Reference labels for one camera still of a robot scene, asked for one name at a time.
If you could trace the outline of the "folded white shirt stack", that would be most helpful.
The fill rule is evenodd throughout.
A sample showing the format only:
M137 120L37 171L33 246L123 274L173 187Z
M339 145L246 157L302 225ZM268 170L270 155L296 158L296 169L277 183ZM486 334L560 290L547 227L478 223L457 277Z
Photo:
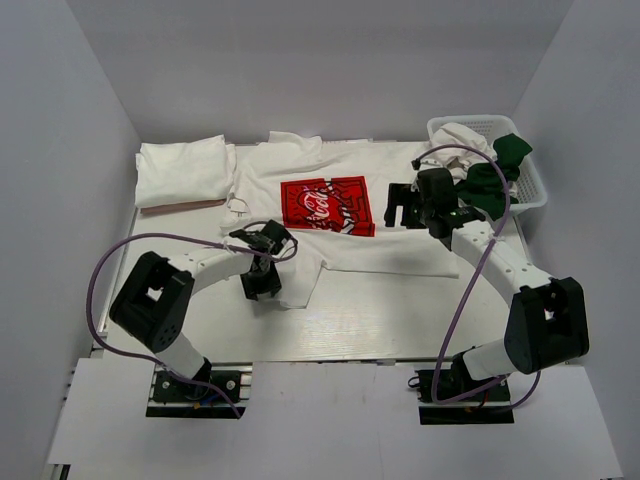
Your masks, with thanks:
M194 142L143 143L135 165L139 209L223 200L233 185L235 146L222 135Z

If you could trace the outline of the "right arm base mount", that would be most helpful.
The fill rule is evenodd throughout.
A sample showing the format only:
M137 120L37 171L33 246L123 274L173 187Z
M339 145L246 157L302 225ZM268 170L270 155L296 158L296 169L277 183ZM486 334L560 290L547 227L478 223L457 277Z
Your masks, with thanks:
M432 369L416 370L407 381L417 394L420 424L423 426L508 425L514 423L511 393L503 380L491 389L459 402L436 404L431 395Z

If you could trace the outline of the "dark green t shirt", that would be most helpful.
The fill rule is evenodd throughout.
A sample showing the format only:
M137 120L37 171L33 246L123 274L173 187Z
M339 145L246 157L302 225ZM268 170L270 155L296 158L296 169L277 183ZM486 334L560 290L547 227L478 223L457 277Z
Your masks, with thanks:
M492 145L496 152L496 163L507 183L513 183L520 176L520 165L533 149L516 134L497 138ZM466 204L483 210L496 221L503 214L506 205L503 185L498 174L488 163L470 167L467 178L455 186L458 197Z

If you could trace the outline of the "white plastic basket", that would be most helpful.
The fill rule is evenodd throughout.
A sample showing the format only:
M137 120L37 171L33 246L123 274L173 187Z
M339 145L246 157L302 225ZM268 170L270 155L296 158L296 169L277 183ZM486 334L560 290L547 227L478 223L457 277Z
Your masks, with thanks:
M508 134L520 136L513 121L504 115L478 114L434 117L427 122L429 137L447 123L458 123L485 137L488 143ZM511 204L510 213L517 216L530 209L543 207L547 203L547 192L531 155L527 155L520 165L520 175L515 182L516 204Z

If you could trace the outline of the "plain white t shirt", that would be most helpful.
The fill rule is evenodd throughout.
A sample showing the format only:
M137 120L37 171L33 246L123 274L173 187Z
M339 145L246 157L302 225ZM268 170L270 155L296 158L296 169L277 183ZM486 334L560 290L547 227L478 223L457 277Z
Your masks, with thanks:
M446 123L430 136L430 148L442 145L471 147L490 157L492 160L497 160L497 153L484 136L459 123ZM426 157L425 162L430 166L448 169L453 177L454 183L458 183L467 178L469 170L474 165L486 163L486 159L481 155L465 149L447 148L430 154Z

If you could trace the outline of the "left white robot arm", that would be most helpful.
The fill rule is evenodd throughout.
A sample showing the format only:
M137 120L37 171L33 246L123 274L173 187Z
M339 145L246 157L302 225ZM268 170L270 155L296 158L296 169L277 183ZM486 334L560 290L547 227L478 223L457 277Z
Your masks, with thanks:
M237 276L246 299L273 298L282 288L276 264L292 258L286 248L297 246L274 220L237 229L223 243L197 243L199 250L181 256L144 253L109 310L109 318L176 375L177 387L191 399L205 396L212 378L211 363L182 333L192 296Z

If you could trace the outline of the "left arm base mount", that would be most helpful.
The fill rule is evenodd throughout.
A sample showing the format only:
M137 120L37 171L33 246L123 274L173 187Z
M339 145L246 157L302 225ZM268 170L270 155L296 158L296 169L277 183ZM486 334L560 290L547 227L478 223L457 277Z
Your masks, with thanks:
M209 382L226 394L240 416L244 414L251 392L251 366L214 366ZM238 419L233 408L216 390L179 382L160 368L152 376L146 416L170 419Z

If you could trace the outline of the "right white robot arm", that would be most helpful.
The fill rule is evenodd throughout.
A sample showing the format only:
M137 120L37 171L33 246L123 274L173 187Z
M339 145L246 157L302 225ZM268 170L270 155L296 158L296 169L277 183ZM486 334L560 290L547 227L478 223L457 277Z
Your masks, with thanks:
M509 308L504 336L455 355L436 387L472 399L498 378L537 373L588 353L579 282L552 277L500 240L479 210L460 205L448 170L423 170L411 184L390 184L384 221L388 227L427 229L475 267L474 275L484 277Z

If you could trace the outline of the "white shirt red logo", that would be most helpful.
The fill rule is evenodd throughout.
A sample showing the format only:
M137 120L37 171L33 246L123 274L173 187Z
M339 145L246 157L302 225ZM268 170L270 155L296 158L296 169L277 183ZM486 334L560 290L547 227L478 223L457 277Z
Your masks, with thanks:
M426 231L384 225L388 187L414 179L419 150L273 132L239 161L220 229L274 220L293 234L299 250L278 265L275 297L289 309L307 306L323 269L455 278L454 255Z

